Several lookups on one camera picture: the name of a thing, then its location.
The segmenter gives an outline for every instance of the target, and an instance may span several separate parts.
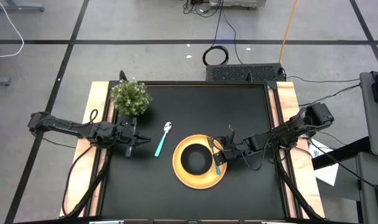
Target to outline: white paper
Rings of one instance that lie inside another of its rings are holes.
[[[324,152],[332,151],[332,149],[328,148],[324,144],[314,139],[312,139],[312,142]],[[311,153],[312,158],[315,158],[324,154],[312,144],[309,146],[309,152]],[[330,184],[331,186],[334,186],[334,183],[336,182],[337,171],[338,171],[338,164],[334,164],[328,167],[315,170],[314,172],[317,179],[322,180],[323,182],[326,182],[327,184]]]

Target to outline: wooden frame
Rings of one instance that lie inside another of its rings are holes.
[[[83,122],[88,122],[90,113],[93,109],[98,109],[99,115],[94,122],[101,121],[103,117],[103,111],[106,104],[106,98],[108,94],[109,82],[93,82],[91,85],[90,94],[88,97],[87,106],[85,109],[85,114]],[[277,82],[280,107],[282,109],[283,120],[287,121],[291,116],[298,113],[298,101],[295,94],[294,85],[292,82]],[[277,115],[277,109],[275,104],[274,92],[269,90],[270,104],[272,108],[272,116],[274,118],[275,126],[279,124],[279,119]],[[113,115],[113,105],[109,106],[107,121],[111,122]],[[300,139],[298,141],[298,146],[301,149],[308,149],[306,140]],[[89,142],[87,140],[79,140],[76,147],[75,156],[76,159],[84,150],[89,147]],[[83,156],[76,164],[70,176],[70,184],[65,198],[65,209],[67,212],[71,211],[74,206],[80,201],[81,197],[85,193],[90,183],[91,171],[93,169],[93,164],[95,161],[95,151],[96,149],[91,149],[85,156]],[[99,161],[99,169],[102,166],[103,157],[105,155],[105,150],[101,152],[101,159]],[[291,150],[290,155],[292,157],[292,164],[294,169],[295,181],[297,183],[297,188],[301,194],[305,197],[307,202],[312,206],[317,214],[324,217],[323,206],[321,204],[318,186],[316,183],[316,178],[313,173],[313,166],[311,157],[309,154],[303,152],[302,150]],[[284,168],[287,170],[286,161],[283,162]],[[98,208],[98,197],[99,197],[99,186],[97,187],[95,193],[93,194],[92,204],[90,208],[90,216],[96,215],[96,209]],[[296,218],[296,211],[294,206],[293,195],[290,189],[286,186],[288,206],[290,209],[290,217]]]

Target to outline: white cable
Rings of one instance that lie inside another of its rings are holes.
[[[5,15],[7,16],[7,19],[8,19],[8,21],[9,21],[9,23],[10,23],[11,26],[15,29],[17,35],[19,35],[19,37],[20,37],[21,40],[22,40],[22,46],[21,46],[21,48],[20,48],[16,53],[11,54],[11,55],[0,55],[0,57],[12,57],[12,56],[15,56],[15,55],[17,55],[17,54],[19,54],[19,53],[21,52],[23,46],[25,46],[25,41],[23,40],[23,37],[21,36],[21,34],[19,33],[19,31],[16,29],[16,27],[15,27],[14,24],[12,23],[11,19],[10,19],[9,16],[8,16],[7,11],[5,10],[5,8],[4,8],[4,6],[2,5],[1,2],[0,2],[0,6],[1,6],[2,9],[4,10]]]

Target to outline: yellow cable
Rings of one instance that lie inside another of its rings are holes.
[[[284,33],[283,44],[282,44],[282,48],[280,49],[279,63],[282,62],[284,44],[286,43],[287,33],[288,33],[289,28],[290,28],[291,20],[293,19],[293,16],[294,16],[295,7],[297,6],[297,2],[298,2],[298,0],[295,0],[293,10],[291,11],[290,19],[288,20],[288,24],[287,24],[287,27],[286,27],[286,33]]]

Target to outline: fork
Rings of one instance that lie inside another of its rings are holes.
[[[210,136],[207,136],[207,141],[208,141],[208,145],[210,146],[211,150],[213,151],[213,159],[214,159],[214,144],[213,144],[214,139],[212,137],[210,137]],[[214,162],[215,162],[216,174],[217,175],[221,175],[221,171],[219,170],[219,167],[216,164],[215,160],[214,160]]]

